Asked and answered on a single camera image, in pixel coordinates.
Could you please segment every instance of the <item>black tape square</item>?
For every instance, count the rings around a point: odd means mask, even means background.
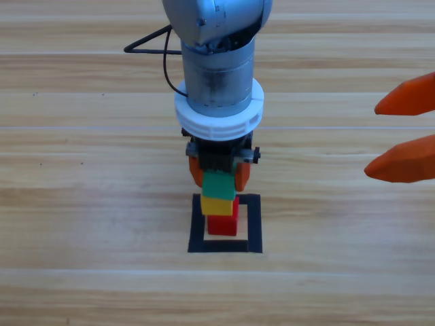
[[[204,240],[205,216],[201,195],[193,195],[189,253],[262,253],[261,197],[238,195],[240,205],[247,205],[247,240]]]

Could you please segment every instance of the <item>wood grain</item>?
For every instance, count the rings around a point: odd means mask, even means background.
[[[161,3],[0,0],[0,325],[435,325],[435,182],[364,174],[435,133],[433,113],[374,113],[434,70],[434,12],[275,0],[246,189],[264,254],[189,254],[199,188],[162,58],[122,53],[167,24]]]

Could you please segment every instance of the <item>yellow block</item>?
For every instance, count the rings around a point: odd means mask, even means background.
[[[232,215],[232,200],[216,199],[201,195],[201,210],[203,215]]]

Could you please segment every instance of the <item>orange gripper pad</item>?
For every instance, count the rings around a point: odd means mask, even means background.
[[[251,176],[250,163],[237,163],[236,167],[236,190],[242,192]]]
[[[189,156],[189,168],[192,173],[193,179],[198,187],[203,187],[204,171],[199,167],[199,160],[197,158],[191,158]]]
[[[374,159],[368,177],[392,183],[435,179],[435,135],[399,144]]]
[[[419,115],[435,110],[435,73],[408,80],[376,106],[382,115]]]

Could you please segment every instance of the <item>toy block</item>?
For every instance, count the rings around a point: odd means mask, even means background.
[[[238,163],[236,167],[236,190],[242,192],[251,176],[250,163]]]
[[[237,235],[237,222],[239,220],[239,197],[236,197],[232,202],[232,215],[207,216],[208,232],[213,236],[236,236]]]
[[[218,171],[204,171],[203,195],[233,201],[236,198],[235,176]]]
[[[232,215],[232,200],[222,200],[201,196],[201,211],[203,215]]]
[[[199,160],[197,158],[189,157],[189,168],[196,185],[202,187],[204,171],[199,167]]]

